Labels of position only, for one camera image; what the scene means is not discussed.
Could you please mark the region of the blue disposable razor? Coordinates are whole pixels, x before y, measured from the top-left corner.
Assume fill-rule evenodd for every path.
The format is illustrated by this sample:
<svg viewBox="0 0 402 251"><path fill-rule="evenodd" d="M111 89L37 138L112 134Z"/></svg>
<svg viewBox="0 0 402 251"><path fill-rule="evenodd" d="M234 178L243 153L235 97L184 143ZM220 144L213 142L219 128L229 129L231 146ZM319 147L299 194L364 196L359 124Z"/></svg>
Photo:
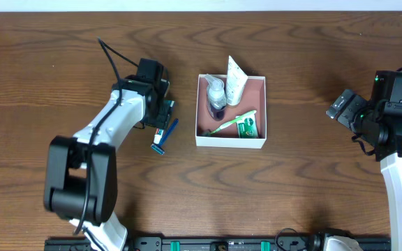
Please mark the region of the blue disposable razor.
<svg viewBox="0 0 402 251"><path fill-rule="evenodd" d="M160 155L164 155L165 151L162 148L162 146L164 145L164 143L167 141L168 137L172 134L172 132L174 131L174 129L177 127L177 124L179 122L179 119L175 119L171 126L167 129L167 131L163 134L163 136L161 137L161 140L159 141L158 144L153 143L151 145L151 148L153 150L155 150L157 153L159 153Z"/></svg>

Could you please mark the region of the clear pump bottle dark liquid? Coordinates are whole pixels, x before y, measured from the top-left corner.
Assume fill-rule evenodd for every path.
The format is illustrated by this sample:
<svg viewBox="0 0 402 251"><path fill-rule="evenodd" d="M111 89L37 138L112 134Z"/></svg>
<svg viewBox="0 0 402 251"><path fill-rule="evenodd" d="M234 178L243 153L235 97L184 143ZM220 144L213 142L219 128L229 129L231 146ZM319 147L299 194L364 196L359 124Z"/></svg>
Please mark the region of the clear pump bottle dark liquid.
<svg viewBox="0 0 402 251"><path fill-rule="evenodd" d="M225 116L226 95L225 84L223 80L213 77L212 75L206 75L204 77L207 80L207 109L211 117L215 121L223 120Z"/></svg>

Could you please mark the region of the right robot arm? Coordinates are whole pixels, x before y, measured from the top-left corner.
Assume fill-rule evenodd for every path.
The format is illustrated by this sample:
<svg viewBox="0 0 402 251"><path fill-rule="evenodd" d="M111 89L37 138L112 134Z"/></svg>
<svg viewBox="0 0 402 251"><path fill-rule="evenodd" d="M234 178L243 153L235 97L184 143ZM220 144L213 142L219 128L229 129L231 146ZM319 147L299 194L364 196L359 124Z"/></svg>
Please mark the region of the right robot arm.
<svg viewBox="0 0 402 251"><path fill-rule="evenodd" d="M380 106L346 89L326 115L352 131L351 140L375 157L385 181L393 250L402 250L402 115L388 115Z"/></svg>

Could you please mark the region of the white lotion tube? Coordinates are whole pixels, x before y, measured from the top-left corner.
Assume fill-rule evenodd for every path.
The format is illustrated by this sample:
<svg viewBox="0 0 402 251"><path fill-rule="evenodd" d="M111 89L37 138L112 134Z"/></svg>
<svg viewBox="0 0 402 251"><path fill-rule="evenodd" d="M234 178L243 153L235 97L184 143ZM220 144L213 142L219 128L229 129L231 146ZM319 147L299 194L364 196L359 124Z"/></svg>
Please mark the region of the white lotion tube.
<svg viewBox="0 0 402 251"><path fill-rule="evenodd" d="M227 105L235 107L240 103L247 80L248 75L229 56L225 88Z"/></svg>

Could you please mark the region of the teal white toothpaste tube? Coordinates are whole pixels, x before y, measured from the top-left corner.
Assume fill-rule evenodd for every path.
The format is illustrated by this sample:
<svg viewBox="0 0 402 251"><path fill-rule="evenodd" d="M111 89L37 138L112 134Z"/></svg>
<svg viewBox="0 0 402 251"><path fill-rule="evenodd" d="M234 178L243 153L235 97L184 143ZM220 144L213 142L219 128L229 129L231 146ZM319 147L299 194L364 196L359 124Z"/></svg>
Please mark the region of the teal white toothpaste tube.
<svg viewBox="0 0 402 251"><path fill-rule="evenodd" d="M156 132L154 135L154 144L159 144L163 138L164 132L167 130L174 109L173 100L165 100L160 108L158 118L156 119Z"/></svg>

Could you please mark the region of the green soap packet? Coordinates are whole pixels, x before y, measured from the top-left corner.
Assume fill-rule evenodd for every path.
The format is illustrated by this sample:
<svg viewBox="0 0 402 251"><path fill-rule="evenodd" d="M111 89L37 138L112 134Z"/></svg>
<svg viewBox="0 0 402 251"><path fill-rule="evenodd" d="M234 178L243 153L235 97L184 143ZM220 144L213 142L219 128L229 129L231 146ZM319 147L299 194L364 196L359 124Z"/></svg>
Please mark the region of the green soap packet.
<svg viewBox="0 0 402 251"><path fill-rule="evenodd" d="M237 121L239 138L257 139L259 137L255 115L248 115Z"/></svg>

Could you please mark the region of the green white toothbrush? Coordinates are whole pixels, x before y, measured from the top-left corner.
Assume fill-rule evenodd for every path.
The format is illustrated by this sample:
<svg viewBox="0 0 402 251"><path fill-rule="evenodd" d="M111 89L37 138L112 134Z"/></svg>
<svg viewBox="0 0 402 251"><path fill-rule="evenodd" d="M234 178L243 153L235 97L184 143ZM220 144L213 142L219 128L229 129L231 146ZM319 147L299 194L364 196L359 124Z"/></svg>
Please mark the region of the green white toothbrush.
<svg viewBox="0 0 402 251"><path fill-rule="evenodd" d="M239 120L244 119L246 116L254 115L256 112L257 112L256 110L251 110L245 114L242 114L242 115L236 117L235 119L233 119L231 121L223 123L222 125L220 125L217 129L215 129L213 131L211 131L211 130L204 131L202 133L202 136L203 137L211 137L213 134L230 127L232 124L237 123Z"/></svg>

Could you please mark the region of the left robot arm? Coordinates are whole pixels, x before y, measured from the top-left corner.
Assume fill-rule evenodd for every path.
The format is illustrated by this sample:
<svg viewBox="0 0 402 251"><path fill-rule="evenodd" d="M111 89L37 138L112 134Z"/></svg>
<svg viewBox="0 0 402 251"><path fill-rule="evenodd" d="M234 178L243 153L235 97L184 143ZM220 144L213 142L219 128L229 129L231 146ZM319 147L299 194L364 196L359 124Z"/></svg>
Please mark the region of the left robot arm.
<svg viewBox="0 0 402 251"><path fill-rule="evenodd" d="M136 123L156 126L158 113L172 109L170 83L129 77L113 85L97 116L72 137L49 145L43 204L82 231L95 250L128 250L128 230L114 212L117 201L116 153Z"/></svg>

